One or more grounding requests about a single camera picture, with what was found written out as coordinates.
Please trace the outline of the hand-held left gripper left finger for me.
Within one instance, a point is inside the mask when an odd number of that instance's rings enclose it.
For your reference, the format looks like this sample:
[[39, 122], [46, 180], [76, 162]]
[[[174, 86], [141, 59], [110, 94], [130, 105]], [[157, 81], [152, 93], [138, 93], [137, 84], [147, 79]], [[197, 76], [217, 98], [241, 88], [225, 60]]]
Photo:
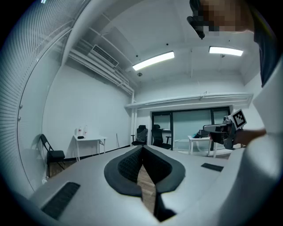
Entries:
[[138, 185], [138, 174], [143, 165], [143, 146], [112, 159], [104, 167], [107, 183], [119, 194], [142, 197], [142, 189]]

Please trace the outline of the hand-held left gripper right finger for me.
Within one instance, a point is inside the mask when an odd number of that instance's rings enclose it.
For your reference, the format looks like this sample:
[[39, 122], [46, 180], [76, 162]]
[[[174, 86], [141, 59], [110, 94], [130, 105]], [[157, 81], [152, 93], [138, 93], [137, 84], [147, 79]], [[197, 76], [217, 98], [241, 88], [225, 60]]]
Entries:
[[185, 167], [179, 161], [166, 156], [149, 146], [142, 148], [143, 166], [155, 184], [156, 198], [154, 216], [164, 221], [176, 213], [165, 207], [161, 195], [175, 191], [185, 178]]

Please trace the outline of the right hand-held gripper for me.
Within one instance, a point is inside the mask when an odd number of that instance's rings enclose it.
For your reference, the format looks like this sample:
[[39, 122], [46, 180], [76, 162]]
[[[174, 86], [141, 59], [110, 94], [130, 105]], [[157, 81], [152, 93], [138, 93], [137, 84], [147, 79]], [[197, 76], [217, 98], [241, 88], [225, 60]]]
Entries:
[[225, 116], [221, 124], [204, 125], [203, 130], [210, 134], [214, 143], [221, 144], [225, 149], [233, 150], [235, 136], [238, 130], [247, 124], [242, 109]]

